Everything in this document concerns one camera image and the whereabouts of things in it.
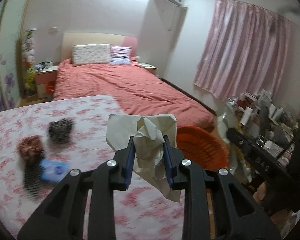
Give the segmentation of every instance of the paper bag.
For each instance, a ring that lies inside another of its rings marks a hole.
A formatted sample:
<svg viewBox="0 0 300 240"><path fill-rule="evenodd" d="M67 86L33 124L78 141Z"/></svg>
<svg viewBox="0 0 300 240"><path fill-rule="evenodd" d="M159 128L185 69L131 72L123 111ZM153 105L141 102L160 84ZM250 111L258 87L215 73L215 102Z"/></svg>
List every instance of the paper bag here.
<svg viewBox="0 0 300 240"><path fill-rule="evenodd" d="M177 120L174 115L155 116L116 115L109 116L106 141L114 150L127 147L134 136L136 157L133 171L156 187L167 198L180 201L180 191L172 191L166 179L163 162L163 136L167 135L171 147L177 147Z"/></svg>

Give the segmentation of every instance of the floral pillow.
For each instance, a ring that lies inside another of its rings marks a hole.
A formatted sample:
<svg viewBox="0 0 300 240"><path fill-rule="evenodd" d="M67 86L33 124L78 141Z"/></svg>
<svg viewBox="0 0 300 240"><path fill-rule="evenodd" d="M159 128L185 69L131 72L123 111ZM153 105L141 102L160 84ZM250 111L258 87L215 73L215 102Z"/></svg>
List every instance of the floral pillow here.
<svg viewBox="0 0 300 240"><path fill-rule="evenodd" d="M111 46L111 65L130 65L131 47Z"/></svg>
<svg viewBox="0 0 300 240"><path fill-rule="evenodd" d="M72 46L72 64L109 64L110 44L87 44Z"/></svg>

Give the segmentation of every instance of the wooden floor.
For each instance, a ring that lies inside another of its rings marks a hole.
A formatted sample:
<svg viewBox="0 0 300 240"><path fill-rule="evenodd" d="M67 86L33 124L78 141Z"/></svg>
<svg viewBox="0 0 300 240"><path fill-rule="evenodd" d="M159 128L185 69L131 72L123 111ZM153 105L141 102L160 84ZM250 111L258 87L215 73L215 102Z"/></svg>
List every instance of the wooden floor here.
<svg viewBox="0 0 300 240"><path fill-rule="evenodd" d="M46 100L47 100L46 98L38 98L38 96L35 95L34 97L31 97L31 98L22 99L19 104L19 107L31 106L31 105L35 105L35 104L39 104L39 103L44 103L44 102L46 102Z"/></svg>

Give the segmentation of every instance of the bed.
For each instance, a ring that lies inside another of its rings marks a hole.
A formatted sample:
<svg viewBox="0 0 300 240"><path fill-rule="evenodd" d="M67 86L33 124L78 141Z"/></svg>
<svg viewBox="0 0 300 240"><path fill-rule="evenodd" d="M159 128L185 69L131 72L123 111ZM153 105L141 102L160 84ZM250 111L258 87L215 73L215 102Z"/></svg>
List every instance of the bed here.
<svg viewBox="0 0 300 240"><path fill-rule="evenodd" d="M58 100L0 112L0 224L7 236L1 240L14 239L53 189L52 185L42 185L38 198L31 197L24 189L24 163L17 152L17 143L24 137L40 135L46 158L67 162L70 169L89 171L113 158L114 152L106 143L107 121L109 114L123 113L110 95ZM58 146L50 142L48 126L61 118L71 118L74 127L71 141ZM133 174L129 190L114 193L117 239L181 239L183 205L183 194L180 203L172 202Z"/></svg>
<svg viewBox="0 0 300 240"><path fill-rule="evenodd" d="M72 46L110 43L131 46L131 65L71 64ZM54 100L112 95L126 114L174 114L178 126L214 126L214 116L198 102L161 81L134 59L137 39L101 33L65 33Z"/></svg>

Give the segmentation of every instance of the floral bed sheet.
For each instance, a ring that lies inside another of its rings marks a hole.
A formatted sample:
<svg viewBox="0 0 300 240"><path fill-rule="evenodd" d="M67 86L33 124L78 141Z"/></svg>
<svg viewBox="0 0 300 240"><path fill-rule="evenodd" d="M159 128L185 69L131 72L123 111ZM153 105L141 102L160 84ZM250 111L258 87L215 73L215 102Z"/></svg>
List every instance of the floral bed sheet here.
<svg viewBox="0 0 300 240"><path fill-rule="evenodd" d="M24 163L17 143L22 138L40 135L46 158L63 161L81 171L95 169L112 159L106 143L109 114L124 114L109 95L73 98L0 112L0 220L10 233L17 234L33 211L53 189L41 186L37 199L23 187ZM71 141L54 145L48 138L49 122L71 118ZM114 193L117 239L181 239L184 195L181 202L165 199L146 181L133 173L130 188ZM89 205L86 207L84 239L87 234Z"/></svg>

